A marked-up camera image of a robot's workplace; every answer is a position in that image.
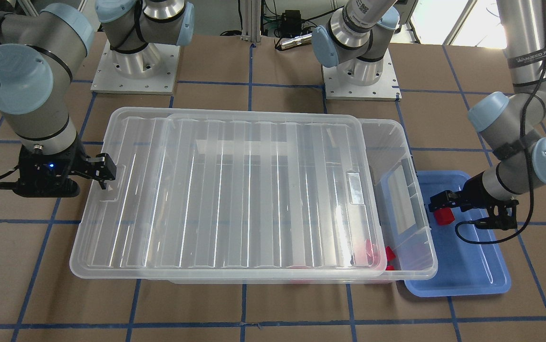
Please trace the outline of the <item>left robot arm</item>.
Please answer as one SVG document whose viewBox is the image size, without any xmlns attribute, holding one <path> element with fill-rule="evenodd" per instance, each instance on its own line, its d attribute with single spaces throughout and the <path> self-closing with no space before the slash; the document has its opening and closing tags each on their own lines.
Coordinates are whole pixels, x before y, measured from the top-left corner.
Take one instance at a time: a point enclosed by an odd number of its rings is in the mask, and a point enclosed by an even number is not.
<svg viewBox="0 0 546 342">
<path fill-rule="evenodd" d="M 347 61 L 381 61 L 399 22 L 393 5 L 393 0 L 350 0 L 336 9 L 312 33 L 319 63 L 331 68 Z M 499 0 L 497 7 L 514 94 L 491 93 L 468 111 L 468 119 L 498 164 L 466 181 L 458 192 L 434 195 L 429 210 L 485 209 L 488 218 L 475 226 L 508 230 L 517 228 L 518 196 L 529 195 L 529 222 L 534 191 L 546 185 L 546 137 L 536 129 L 546 119 L 546 1 Z"/>
</svg>

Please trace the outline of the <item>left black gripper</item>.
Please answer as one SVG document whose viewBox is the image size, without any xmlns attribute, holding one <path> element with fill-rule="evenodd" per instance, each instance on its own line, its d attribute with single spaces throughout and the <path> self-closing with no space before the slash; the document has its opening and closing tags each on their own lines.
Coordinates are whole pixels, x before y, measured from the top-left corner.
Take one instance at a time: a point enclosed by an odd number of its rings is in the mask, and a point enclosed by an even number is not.
<svg viewBox="0 0 546 342">
<path fill-rule="evenodd" d="M 497 199 L 484 186 L 484 173 L 468 180 L 462 191 L 443 190 L 430 197 L 429 212 L 443 208 L 461 207 L 463 212 L 470 209 L 485 209 L 488 217 L 477 219 L 473 225 L 479 229 L 508 231 L 517 228 L 516 208 L 519 202 L 512 195 Z"/>
</svg>

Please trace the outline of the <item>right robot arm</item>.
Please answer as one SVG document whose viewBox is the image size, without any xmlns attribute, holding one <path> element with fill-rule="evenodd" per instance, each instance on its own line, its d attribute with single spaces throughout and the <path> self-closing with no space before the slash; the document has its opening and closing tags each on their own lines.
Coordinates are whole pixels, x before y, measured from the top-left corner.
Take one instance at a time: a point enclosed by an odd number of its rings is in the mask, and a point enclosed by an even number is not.
<svg viewBox="0 0 546 342">
<path fill-rule="evenodd" d="M 190 44 L 195 8 L 187 0 L 97 0 L 108 50 L 97 92 L 170 93 L 179 47 Z M 17 164 L 0 189 L 25 198 L 71 198 L 72 177 L 105 190 L 117 166 L 107 153 L 90 156 L 69 117 L 65 96 L 88 57 L 95 30 L 75 7 L 51 3 L 38 15 L 3 11 L 0 1 L 0 113 L 21 142 Z"/>
</svg>

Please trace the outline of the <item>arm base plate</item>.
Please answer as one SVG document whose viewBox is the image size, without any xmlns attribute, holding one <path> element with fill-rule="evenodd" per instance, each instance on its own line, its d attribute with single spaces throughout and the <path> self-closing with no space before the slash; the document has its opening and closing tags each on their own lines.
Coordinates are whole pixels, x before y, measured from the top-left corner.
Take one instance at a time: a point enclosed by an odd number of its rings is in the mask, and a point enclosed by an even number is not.
<svg viewBox="0 0 546 342">
<path fill-rule="evenodd" d="M 91 90 L 99 94 L 173 95 L 181 47 L 149 44 L 135 54 L 121 54 L 106 42 Z"/>
<path fill-rule="evenodd" d="M 326 98 L 330 100 L 401 100 L 389 50 L 375 62 L 353 59 L 338 66 L 321 67 Z"/>
</svg>

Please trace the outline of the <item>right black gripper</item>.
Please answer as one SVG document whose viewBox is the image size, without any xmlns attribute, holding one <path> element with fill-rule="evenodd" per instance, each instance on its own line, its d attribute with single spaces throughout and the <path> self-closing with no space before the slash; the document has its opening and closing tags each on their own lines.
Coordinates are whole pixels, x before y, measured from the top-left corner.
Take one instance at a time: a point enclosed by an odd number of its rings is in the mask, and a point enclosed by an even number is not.
<svg viewBox="0 0 546 342">
<path fill-rule="evenodd" d="M 77 197 L 81 189 L 70 177 L 81 174 L 106 190 L 107 182 L 116 180 L 117 171 L 110 154 L 89 157 L 81 142 L 74 142 L 55 154 L 39 154 L 23 146 L 18 165 L 20 176 L 14 193 L 25 198 Z"/>
</svg>

